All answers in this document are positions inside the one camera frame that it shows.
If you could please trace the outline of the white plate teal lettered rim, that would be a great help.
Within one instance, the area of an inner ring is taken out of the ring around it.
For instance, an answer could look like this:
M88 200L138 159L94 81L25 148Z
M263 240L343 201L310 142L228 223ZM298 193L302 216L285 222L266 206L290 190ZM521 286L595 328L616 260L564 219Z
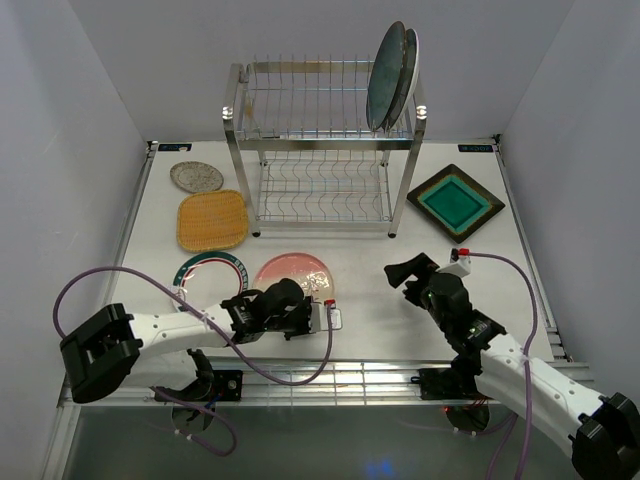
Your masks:
M404 114L418 81L420 46L416 31L412 28L407 29L405 40L405 66L399 82L399 91L395 95L390 111L383 123L385 132L389 132Z

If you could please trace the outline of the pink cream floral plate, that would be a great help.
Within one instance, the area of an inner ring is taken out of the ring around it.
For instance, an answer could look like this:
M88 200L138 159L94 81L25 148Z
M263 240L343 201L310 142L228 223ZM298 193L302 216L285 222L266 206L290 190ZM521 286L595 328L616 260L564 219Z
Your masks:
M284 253L267 261L255 275L252 287L265 291L284 278L295 281L314 301L336 299L335 282L327 265L303 252Z

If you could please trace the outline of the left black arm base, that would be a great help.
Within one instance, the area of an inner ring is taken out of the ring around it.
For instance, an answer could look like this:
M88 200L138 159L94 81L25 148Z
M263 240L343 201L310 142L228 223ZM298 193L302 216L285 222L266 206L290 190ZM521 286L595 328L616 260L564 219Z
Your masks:
M200 372L185 389L185 400L209 402L237 402L242 398L241 370L213 370Z

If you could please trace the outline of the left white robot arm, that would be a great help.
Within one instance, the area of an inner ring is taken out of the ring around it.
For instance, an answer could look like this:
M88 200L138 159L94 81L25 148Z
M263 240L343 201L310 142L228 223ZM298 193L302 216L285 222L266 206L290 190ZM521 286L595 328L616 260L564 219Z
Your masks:
M266 291L249 290L193 313L131 314L121 303L110 304L65 335L60 350L79 404L123 385L182 391L197 400L212 387L204 349L254 343L267 333L287 339L317 333L323 313L320 303L284 278Z

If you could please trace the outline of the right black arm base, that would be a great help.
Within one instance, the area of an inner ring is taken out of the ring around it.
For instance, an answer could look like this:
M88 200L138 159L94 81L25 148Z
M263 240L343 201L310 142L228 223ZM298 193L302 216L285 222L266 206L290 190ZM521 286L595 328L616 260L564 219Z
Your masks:
M421 368L410 382L419 387L422 400L472 400L480 396L474 377L452 368Z

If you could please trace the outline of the dark blue round plate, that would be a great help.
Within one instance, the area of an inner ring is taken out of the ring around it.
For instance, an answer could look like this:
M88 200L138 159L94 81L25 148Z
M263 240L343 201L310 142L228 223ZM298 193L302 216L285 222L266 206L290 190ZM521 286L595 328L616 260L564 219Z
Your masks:
M366 119L371 131L383 127L394 103L405 58L405 25L396 21L386 31L369 77Z

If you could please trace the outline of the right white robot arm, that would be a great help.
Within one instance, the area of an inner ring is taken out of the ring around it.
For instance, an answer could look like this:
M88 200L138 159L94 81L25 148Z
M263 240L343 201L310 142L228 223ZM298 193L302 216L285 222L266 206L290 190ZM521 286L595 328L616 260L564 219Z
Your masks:
M462 281L474 252L458 248L446 266L420 253L384 268L389 285L429 312L456 352L454 390L494 399L525 422L516 472L528 458L530 431L546 435L583 479L632 479L639 472L639 410L621 393L606 396L582 386L530 354L505 327L472 306Z

